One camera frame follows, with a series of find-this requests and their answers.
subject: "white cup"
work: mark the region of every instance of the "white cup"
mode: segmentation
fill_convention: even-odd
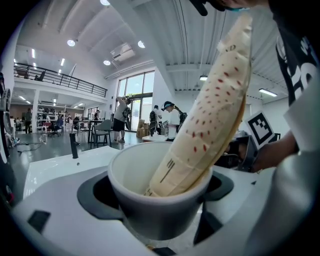
[[[120,151],[108,168],[108,176],[121,209],[133,229],[154,240],[182,234],[192,223],[212,177],[212,170],[193,189],[174,196],[144,196],[153,174],[171,142],[146,142]]]

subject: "air conditioner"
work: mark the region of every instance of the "air conditioner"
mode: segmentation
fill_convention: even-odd
[[[127,43],[124,43],[118,46],[110,53],[113,59],[119,62],[123,62],[124,60],[129,59],[136,55],[135,52],[132,50],[131,46]]]

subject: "floor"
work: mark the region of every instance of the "floor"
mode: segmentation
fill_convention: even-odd
[[[40,142],[40,133],[25,134],[24,132],[18,132],[16,137],[20,138],[21,144],[9,150],[9,162],[12,166],[16,178],[16,184],[13,188],[13,193],[15,195],[15,202],[17,203],[23,199],[25,179],[27,176],[29,164],[31,162],[70,155],[72,152],[69,132],[63,132],[61,136],[47,137],[46,144],[30,144]],[[113,138],[114,134],[113,132],[111,132],[111,140]],[[79,133],[75,136],[75,139],[80,143],[80,145],[77,147],[78,152],[90,150],[87,133]],[[112,147],[122,150],[129,147],[130,145],[135,145],[142,142],[142,139],[136,137],[136,133],[126,132],[124,139],[125,143],[113,144]],[[186,232],[174,239],[165,241],[151,240],[141,236],[130,227],[127,221],[124,222],[124,225],[144,245],[151,245],[155,248],[169,247],[171,250],[179,254],[193,246],[193,239],[196,234],[201,216],[200,213],[201,210],[195,216],[192,224]]]

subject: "black and white sticker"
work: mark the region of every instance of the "black and white sticker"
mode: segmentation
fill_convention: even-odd
[[[245,123],[250,130],[253,141],[258,150],[275,136],[274,131],[262,111],[259,111],[247,118]]]

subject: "black pole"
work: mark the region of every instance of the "black pole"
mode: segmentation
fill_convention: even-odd
[[[76,159],[76,158],[78,158],[76,134],[75,133],[70,133],[69,135],[70,135],[72,158]]]

